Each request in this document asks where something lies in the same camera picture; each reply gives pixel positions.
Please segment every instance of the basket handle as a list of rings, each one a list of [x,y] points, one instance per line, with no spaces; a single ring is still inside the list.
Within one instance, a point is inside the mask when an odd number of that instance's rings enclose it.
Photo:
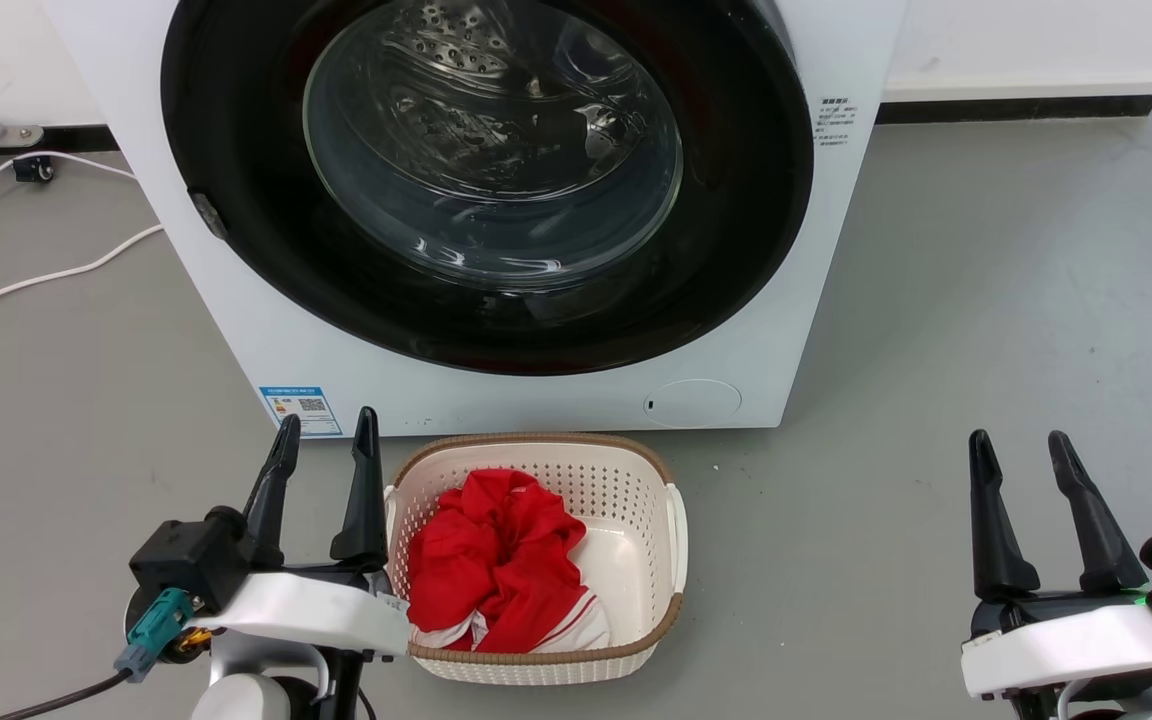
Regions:
[[[673,556],[673,593],[677,594],[687,584],[687,509],[677,486],[669,483],[666,488],[669,492],[666,515],[669,520],[669,555]]]

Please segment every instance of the woven plastic basket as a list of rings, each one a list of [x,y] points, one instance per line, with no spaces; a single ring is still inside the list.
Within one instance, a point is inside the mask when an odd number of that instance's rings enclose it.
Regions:
[[[423,647],[411,657],[440,679],[493,685],[567,685],[622,679],[652,657],[682,606],[687,515],[662,461],[630,439],[590,434],[449,438],[407,461],[385,491],[389,577],[407,598],[407,546],[433,518],[438,498],[470,471],[531,473],[589,529],[571,554],[582,582],[607,611],[612,647],[581,652],[485,653]]]

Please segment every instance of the gray floor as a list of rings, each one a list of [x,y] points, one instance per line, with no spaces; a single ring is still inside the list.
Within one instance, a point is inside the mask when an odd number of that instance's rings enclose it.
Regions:
[[[0,182],[0,286],[154,222],[131,183],[63,173]],[[366,689],[382,719],[1007,717],[957,670],[982,425],[1053,588],[1079,561],[1048,429],[1129,536],[1152,535],[1152,118],[879,128],[786,424],[641,437],[692,528],[684,619],[654,659],[563,689],[402,662]],[[271,432],[161,237],[0,301],[0,712],[109,673],[129,553],[161,520],[241,502]],[[385,444],[387,467],[417,445]],[[323,555],[348,470],[342,444],[302,452],[293,560]],[[54,717],[188,717],[205,675],[160,667]]]

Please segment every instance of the label sticker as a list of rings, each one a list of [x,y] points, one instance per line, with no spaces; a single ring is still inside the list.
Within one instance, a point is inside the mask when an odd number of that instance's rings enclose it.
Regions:
[[[380,600],[384,600],[385,605],[393,607],[394,611],[402,612],[403,615],[407,615],[408,607],[411,607],[412,605],[411,602],[403,600],[403,598],[394,597],[389,593],[378,592],[376,593],[376,597],[380,598]]]
[[[851,130],[856,127],[856,114],[859,111],[859,106],[850,97],[823,97],[817,105],[813,122],[817,146],[831,147],[851,142]]]
[[[301,416],[302,435],[339,435],[340,424],[320,387],[262,387],[265,404],[282,423],[288,415]]]

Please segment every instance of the washing machine door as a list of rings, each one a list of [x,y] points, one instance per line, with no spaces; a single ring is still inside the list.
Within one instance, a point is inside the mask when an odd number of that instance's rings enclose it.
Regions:
[[[713,329],[790,249],[812,126],[768,23],[746,0],[182,0],[166,132],[212,232],[326,323],[591,372]]]

